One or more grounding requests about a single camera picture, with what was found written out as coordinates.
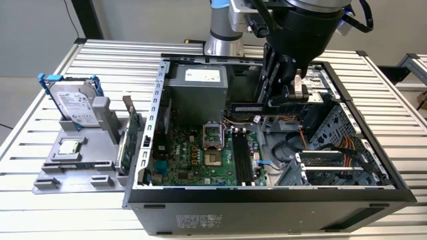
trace blue tab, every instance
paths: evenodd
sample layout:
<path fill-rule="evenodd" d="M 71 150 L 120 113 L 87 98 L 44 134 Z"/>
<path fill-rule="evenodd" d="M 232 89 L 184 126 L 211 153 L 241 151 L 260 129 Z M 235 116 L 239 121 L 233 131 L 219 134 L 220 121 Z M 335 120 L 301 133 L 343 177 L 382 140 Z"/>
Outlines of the blue tab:
<path fill-rule="evenodd" d="M 96 95 L 99 97 L 104 97 L 104 91 L 103 91 L 103 88 L 101 88 L 100 78 L 95 74 L 92 76 L 92 81 L 95 83 Z"/>
<path fill-rule="evenodd" d="M 43 80 L 45 78 L 45 74 L 43 72 L 39 73 L 37 79 Z"/>
<path fill-rule="evenodd" d="M 223 9 L 229 6 L 229 0 L 212 0 L 211 8 Z"/>
<path fill-rule="evenodd" d="M 264 164 L 264 165 L 271 165 L 272 162 L 271 161 L 264 161 L 264 160 L 256 160 L 257 164 Z"/>
<path fill-rule="evenodd" d="M 47 81 L 53 81 L 53 82 L 57 82 L 57 81 L 60 81 L 60 80 L 63 80 L 63 79 L 64 79 L 64 76 L 63 76 L 63 75 L 49 75 L 49 76 L 47 76 L 47 78 L 45 78 Z"/>

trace metal slotted worktable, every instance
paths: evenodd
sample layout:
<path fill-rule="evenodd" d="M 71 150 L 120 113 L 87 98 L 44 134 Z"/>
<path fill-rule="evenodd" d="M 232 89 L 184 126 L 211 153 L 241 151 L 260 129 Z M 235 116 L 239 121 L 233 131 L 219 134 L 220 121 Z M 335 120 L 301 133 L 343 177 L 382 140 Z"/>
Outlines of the metal slotted worktable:
<path fill-rule="evenodd" d="M 123 95 L 131 95 L 144 115 L 152 99 L 160 53 L 201 55 L 203 46 L 88 40 L 72 46 L 55 74 L 73 77 L 97 74 L 117 115 L 128 114 Z M 245 47 L 247 57 L 261 55 L 261 47 Z M 418 203 L 352 233 L 239 237 L 398 240 L 402 235 L 411 235 L 414 240 L 427 239 L 426 121 L 368 57 L 355 51 L 325 51 L 316 60 L 331 63 Z M 133 212 L 121 210 L 123 192 L 32 194 L 33 181 L 60 130 L 59 118 L 55 104 L 40 92 L 0 147 L 0 239 L 147 237 Z"/>

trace power cable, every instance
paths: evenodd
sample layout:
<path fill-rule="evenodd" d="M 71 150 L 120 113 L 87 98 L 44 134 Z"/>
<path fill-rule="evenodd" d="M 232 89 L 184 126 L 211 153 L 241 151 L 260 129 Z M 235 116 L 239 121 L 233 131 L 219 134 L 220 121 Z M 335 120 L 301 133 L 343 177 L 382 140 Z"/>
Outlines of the power cable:
<path fill-rule="evenodd" d="M 80 34 L 79 34 L 79 31 L 77 31 L 77 28 L 76 28 L 76 25 L 75 25 L 75 22 L 72 20 L 72 16 L 69 15 L 69 10 L 68 10 L 68 5 L 67 5 L 67 1 L 64 1 L 64 4 L 65 4 L 65 8 L 67 8 L 67 14 L 68 14 L 68 18 L 69 18 L 69 21 L 71 21 L 71 24 L 72 24 L 72 27 L 73 27 L 73 30 L 75 30 L 75 33 L 77 34 L 77 38 L 80 38 Z"/>

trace processor chip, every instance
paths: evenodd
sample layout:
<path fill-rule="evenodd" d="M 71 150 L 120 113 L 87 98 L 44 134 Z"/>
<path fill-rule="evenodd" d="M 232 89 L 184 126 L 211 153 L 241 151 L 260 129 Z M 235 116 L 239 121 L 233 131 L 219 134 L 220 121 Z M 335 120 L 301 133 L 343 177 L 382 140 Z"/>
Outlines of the processor chip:
<path fill-rule="evenodd" d="M 79 141 L 76 140 L 64 140 L 59 146 L 57 154 L 67 155 L 75 154 L 79 147 Z"/>

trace gray floor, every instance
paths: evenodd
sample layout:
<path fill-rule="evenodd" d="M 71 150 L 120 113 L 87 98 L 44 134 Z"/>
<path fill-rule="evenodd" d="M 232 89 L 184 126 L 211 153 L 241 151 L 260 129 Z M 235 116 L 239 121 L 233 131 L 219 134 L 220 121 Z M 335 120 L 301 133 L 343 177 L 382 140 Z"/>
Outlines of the gray floor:
<path fill-rule="evenodd" d="M 35 77 L 0 77 L 0 123 L 15 127 L 41 87 Z M 0 143 L 11 130 L 0 126 Z"/>

